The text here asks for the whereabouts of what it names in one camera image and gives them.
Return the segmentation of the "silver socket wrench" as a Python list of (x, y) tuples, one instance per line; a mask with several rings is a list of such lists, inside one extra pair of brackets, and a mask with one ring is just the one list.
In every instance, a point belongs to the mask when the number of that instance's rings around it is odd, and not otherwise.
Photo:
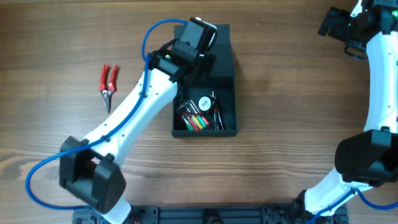
[(215, 93), (213, 91), (212, 91), (212, 95), (211, 96), (214, 99), (214, 108), (217, 109), (219, 130), (224, 130), (224, 125), (223, 125), (223, 122), (222, 122), (222, 119), (221, 119), (221, 115), (220, 115), (220, 111), (219, 111), (219, 108), (218, 108), (217, 98), (216, 98), (216, 95), (215, 95)]

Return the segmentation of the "black box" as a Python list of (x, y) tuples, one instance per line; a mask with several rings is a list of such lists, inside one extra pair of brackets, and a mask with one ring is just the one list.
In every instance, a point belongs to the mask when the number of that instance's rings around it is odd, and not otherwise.
[[(231, 48), (230, 29), (228, 24), (218, 24), (218, 36), (210, 53), (215, 56), (211, 70), (207, 74), (200, 75), (198, 81), (178, 89), (173, 102), (173, 126), (174, 138), (193, 137), (234, 137), (238, 133), (235, 94), (235, 67), (233, 51)], [(215, 130), (214, 125), (202, 131), (189, 130), (178, 108), (184, 101), (192, 100), (198, 103), (200, 98), (215, 94), (220, 109), (220, 117), (224, 128)]]

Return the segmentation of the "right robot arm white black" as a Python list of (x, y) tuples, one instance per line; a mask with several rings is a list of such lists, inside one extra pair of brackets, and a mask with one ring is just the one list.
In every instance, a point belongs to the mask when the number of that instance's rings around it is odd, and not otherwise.
[(351, 12), (331, 7), (318, 34), (342, 41), (345, 54), (369, 62), (368, 115), (362, 133), (339, 143), (332, 171), (292, 201), (289, 217), (315, 223), (355, 195), (373, 209), (395, 209), (396, 203), (375, 205), (363, 193), (397, 182), (397, 0), (358, 1)]

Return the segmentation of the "clear case of screwdrivers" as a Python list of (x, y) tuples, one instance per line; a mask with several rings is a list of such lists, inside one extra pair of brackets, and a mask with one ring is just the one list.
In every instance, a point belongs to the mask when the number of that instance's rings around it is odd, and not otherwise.
[(202, 131), (210, 126), (209, 120), (192, 100), (181, 102), (178, 113), (189, 131)]

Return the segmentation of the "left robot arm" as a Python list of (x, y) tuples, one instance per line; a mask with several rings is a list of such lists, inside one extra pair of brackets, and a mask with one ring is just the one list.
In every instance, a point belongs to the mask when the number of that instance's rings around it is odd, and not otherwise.
[(123, 198), (121, 166), (154, 116), (176, 96), (178, 86), (211, 65), (209, 53), (218, 29), (200, 18), (183, 22), (180, 37), (144, 57), (145, 67), (133, 91), (82, 141), (62, 145), (60, 186), (87, 203), (106, 223), (126, 223), (132, 211)]

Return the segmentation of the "black red screwdriver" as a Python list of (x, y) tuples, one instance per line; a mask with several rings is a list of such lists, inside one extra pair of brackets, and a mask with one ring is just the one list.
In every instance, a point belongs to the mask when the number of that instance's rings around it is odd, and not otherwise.
[(213, 109), (213, 119), (214, 119), (214, 129), (215, 130), (219, 130), (218, 115), (217, 115), (217, 109), (216, 108)]

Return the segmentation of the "round white black tape measure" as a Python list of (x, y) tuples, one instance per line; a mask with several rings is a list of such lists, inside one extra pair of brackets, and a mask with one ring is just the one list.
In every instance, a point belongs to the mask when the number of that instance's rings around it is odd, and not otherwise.
[(198, 107), (203, 112), (211, 112), (214, 110), (216, 100), (212, 96), (203, 96), (198, 101)]

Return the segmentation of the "red handled snips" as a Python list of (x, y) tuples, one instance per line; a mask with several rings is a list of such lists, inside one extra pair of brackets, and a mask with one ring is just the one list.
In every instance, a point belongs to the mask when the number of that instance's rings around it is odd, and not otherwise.
[(101, 93), (104, 107), (107, 113), (109, 113), (111, 109), (111, 97), (113, 93), (117, 91), (116, 77), (118, 74), (119, 65), (115, 65), (113, 67), (110, 78), (108, 78), (109, 69), (110, 66), (108, 64), (103, 65), (99, 81), (99, 92)]

